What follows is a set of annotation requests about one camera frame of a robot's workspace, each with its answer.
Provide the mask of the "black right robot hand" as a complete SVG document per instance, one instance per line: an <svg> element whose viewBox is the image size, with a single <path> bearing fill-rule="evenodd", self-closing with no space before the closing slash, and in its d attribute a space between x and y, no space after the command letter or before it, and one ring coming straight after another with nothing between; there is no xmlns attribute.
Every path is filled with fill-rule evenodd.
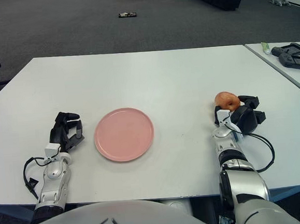
<svg viewBox="0 0 300 224"><path fill-rule="evenodd" d="M258 124L262 124L266 119L265 112L256 110L260 104L258 96L238 96L239 100L244 104L238 106L233 112L224 110L222 107L215 106L215 124L226 126L247 135L255 131Z"/></svg>

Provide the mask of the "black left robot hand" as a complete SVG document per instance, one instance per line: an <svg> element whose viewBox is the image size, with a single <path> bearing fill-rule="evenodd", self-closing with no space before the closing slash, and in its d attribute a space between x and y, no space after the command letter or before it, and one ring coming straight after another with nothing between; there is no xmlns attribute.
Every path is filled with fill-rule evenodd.
<svg viewBox="0 0 300 224"><path fill-rule="evenodd" d="M70 129L76 128L76 133L70 138ZM84 140L80 115L75 113L59 112L55 124L50 132L50 143L60 144L60 152L67 152Z"/></svg>

